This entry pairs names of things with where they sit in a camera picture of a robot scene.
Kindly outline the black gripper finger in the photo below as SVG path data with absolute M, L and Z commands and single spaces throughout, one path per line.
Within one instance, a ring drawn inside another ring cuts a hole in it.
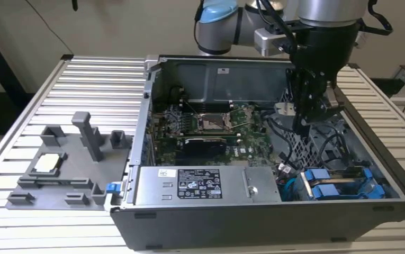
M 311 127 L 304 125 L 304 119 L 312 110 L 312 85 L 313 77 L 309 72 L 303 68 L 293 70 L 291 79 L 292 96 L 296 107 L 296 116 L 293 118 L 293 131 L 295 133 L 307 138 L 309 136 Z
M 336 80 L 320 74 L 313 83 L 311 124 L 329 120 L 345 109 Z

